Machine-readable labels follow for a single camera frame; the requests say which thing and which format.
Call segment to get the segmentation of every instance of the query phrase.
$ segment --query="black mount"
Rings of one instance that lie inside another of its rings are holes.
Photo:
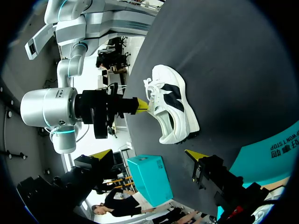
[[[118,84],[111,86],[111,94],[107,89],[85,90],[75,99],[75,114],[84,124],[94,124],[96,139],[107,138],[108,127],[112,128],[115,115],[124,118],[124,113],[135,114],[139,106],[138,99],[123,99],[117,94]]]
[[[213,186],[214,201],[224,210],[218,224],[252,224],[252,213],[265,200],[269,191],[257,183],[244,188],[243,178],[236,177],[223,166],[223,159],[216,155],[203,157],[195,163],[194,180],[200,190]]]
[[[101,160],[81,155],[74,163],[71,171],[54,177],[51,183],[39,176],[35,180],[27,178],[17,185],[23,202],[39,223],[94,223],[73,210],[82,204],[92,189],[101,190],[103,180],[110,178],[113,152],[110,150]]]

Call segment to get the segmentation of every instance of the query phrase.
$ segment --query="black stripe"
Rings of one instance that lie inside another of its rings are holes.
[[[165,91],[171,91],[168,94],[164,94],[165,102],[168,105],[173,106],[174,108],[177,108],[178,110],[184,112],[183,104],[180,101],[178,101],[178,99],[182,99],[179,88],[176,85],[164,84],[164,86],[161,89]]]

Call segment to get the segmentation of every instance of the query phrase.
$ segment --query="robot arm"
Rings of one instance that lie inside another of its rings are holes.
[[[49,0],[44,18],[45,23],[74,20],[90,7],[91,3],[91,0]]]
[[[90,56],[108,39],[146,35],[155,18],[155,13],[149,14],[143,7],[106,1],[49,0],[44,17],[47,25],[25,46],[32,60],[55,31],[61,57],[66,58],[57,66],[58,88],[28,92],[21,102],[25,124],[45,127],[60,154],[76,149],[80,122],[94,124],[95,137],[106,138],[107,127],[112,126],[116,114],[135,114],[139,106],[137,98],[122,99],[116,91],[112,95],[106,90],[78,94],[70,85],[71,77],[82,74],[85,56]]]
[[[61,60],[57,66],[58,87],[70,87],[70,78],[81,76],[83,71],[84,57],[88,50],[85,43],[77,43],[71,51],[71,58]]]

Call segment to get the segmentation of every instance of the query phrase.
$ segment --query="teal banner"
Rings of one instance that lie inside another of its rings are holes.
[[[230,172],[252,182],[270,184],[290,176],[299,149],[299,121],[268,139],[243,146]]]

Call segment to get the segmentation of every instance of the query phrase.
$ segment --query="dark gray surface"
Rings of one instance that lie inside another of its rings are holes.
[[[213,195],[192,182],[190,149],[216,154],[230,168],[242,146],[266,139],[298,120],[295,70],[274,27],[244,0],[171,0],[140,49],[125,97],[146,100],[143,80],[164,64],[186,82],[201,128],[181,145],[159,143],[159,123],[147,113],[127,116],[137,154],[161,155],[174,199],[216,215]]]
[[[28,59],[24,47],[26,42],[44,26],[46,4],[45,2],[43,6],[40,5],[41,11],[35,11],[24,22],[16,39],[9,45],[8,56],[0,71],[1,82],[6,85],[3,87],[4,93],[7,94],[8,88],[18,101],[21,101],[26,92],[42,89],[46,79],[57,79],[55,61],[58,61],[60,56],[54,38],[45,45],[35,60]],[[28,156],[26,160],[21,158],[10,160],[7,156],[3,156],[13,184],[16,186],[28,177],[35,179],[39,175],[50,182],[54,176],[64,174],[61,156],[55,152],[49,136],[39,136],[37,128],[27,126],[15,112],[12,118],[6,120],[4,128],[6,109],[4,103],[0,101],[0,150],[4,151],[3,132],[5,132],[6,149],[13,154],[23,152]],[[51,169],[50,175],[43,174],[43,170],[47,168]]]

